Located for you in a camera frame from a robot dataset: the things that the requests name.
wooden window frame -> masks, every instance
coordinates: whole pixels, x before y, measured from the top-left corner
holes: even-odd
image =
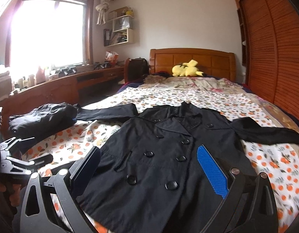
[[[13,14],[16,13],[16,11],[20,8],[22,3],[22,0],[18,0]],[[90,64],[93,64],[93,48],[92,48],[92,18],[93,18],[93,9],[94,9],[94,0],[88,0],[87,7],[86,7],[86,15],[85,15],[85,54],[86,57],[84,60],[88,60]],[[7,39],[6,39],[6,48],[5,48],[5,66],[10,66],[10,51],[11,51],[11,25],[12,20],[10,21],[8,33],[7,33]]]

bed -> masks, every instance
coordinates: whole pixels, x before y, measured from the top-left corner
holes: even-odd
[[[191,59],[197,60],[198,68],[212,78],[167,78],[165,73],[159,73],[170,73],[173,65]],[[231,82],[236,75],[233,53],[191,48],[153,49],[150,51],[149,66],[151,74],[137,88],[127,87],[118,94],[84,108],[97,109],[134,103],[138,112],[142,112],[152,106],[178,106],[186,101],[197,107],[215,109],[229,120],[251,117],[261,126],[287,127],[299,132],[295,122],[278,107]],[[72,127],[29,149],[23,159],[28,160],[44,152],[52,153],[54,161],[39,170],[42,176],[50,176],[54,167],[83,158],[93,145],[102,147],[118,129],[120,123],[116,122],[77,121]],[[279,232],[284,232],[299,213],[299,146],[242,143],[256,172],[263,171],[269,176],[278,209]],[[68,225],[55,195],[53,202],[58,215]],[[89,219],[99,233],[110,232],[99,222]]]

wooden headboard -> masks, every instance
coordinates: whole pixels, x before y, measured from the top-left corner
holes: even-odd
[[[172,74],[172,67],[179,63],[195,60],[198,69],[208,75],[236,80],[236,62],[234,53],[197,49],[167,48],[152,49],[149,55],[149,72],[151,74],[166,71]]]

yellow plush toy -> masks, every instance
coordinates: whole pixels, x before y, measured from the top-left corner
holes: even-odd
[[[174,77],[196,77],[203,76],[203,72],[200,72],[196,65],[197,61],[191,60],[189,63],[183,63],[182,65],[176,65],[172,68],[172,75]]]

floral blanket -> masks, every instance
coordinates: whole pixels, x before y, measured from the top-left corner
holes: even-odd
[[[200,108],[220,111],[229,120],[251,117],[265,127],[288,127],[299,132],[296,124],[280,109],[253,94],[246,93],[241,86],[226,79],[214,78],[163,78],[148,76],[145,84],[127,88],[86,109],[108,108],[134,103],[138,112],[157,105],[179,106],[191,102]],[[107,139],[120,129],[118,123],[78,121],[75,125],[60,131],[35,145],[23,159],[28,160],[43,152],[52,153],[54,161],[39,169],[42,176],[51,175],[51,168],[69,161],[83,158],[93,145],[101,148]],[[245,154],[252,166],[259,172],[266,172],[270,178],[276,199],[279,218],[279,232],[284,232],[299,212],[299,146],[294,144],[262,145],[242,141]],[[68,225],[53,195],[54,207],[59,217]],[[98,222],[89,218],[99,233],[110,232]]]

